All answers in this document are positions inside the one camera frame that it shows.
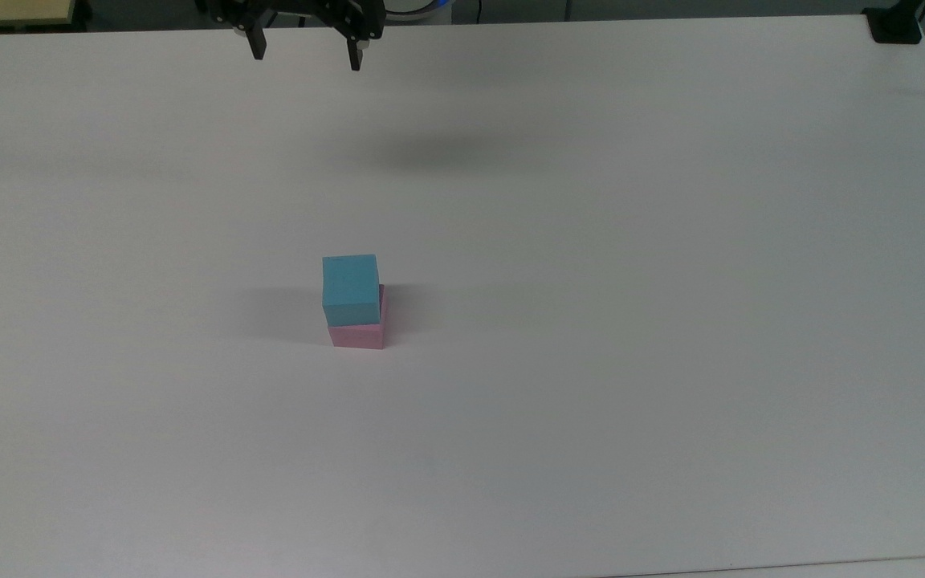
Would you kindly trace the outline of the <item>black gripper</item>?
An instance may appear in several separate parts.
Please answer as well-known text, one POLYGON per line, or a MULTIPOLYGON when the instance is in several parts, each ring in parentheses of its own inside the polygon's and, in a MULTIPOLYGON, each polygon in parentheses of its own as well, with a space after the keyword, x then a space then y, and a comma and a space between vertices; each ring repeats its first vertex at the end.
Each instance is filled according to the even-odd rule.
POLYGON ((388 21, 383 1, 206 1, 210 21, 224 23, 247 37, 253 58, 267 53, 265 28, 275 14, 313 19, 346 38, 350 70, 362 70, 365 40, 380 38, 388 21))

